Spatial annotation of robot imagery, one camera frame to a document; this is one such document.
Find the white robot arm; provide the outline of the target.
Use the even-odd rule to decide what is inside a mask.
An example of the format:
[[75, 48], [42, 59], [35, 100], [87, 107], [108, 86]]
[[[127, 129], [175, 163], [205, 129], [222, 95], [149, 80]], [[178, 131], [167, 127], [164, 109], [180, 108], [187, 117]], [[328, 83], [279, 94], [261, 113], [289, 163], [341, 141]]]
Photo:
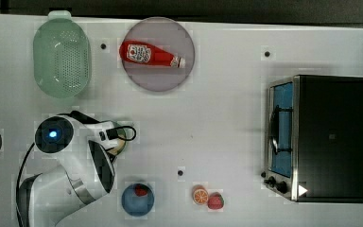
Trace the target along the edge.
[[124, 149], [126, 130], [78, 111], [45, 119], [35, 132], [34, 148], [59, 165], [16, 183], [19, 227], [56, 227], [109, 194], [115, 177], [111, 151]]

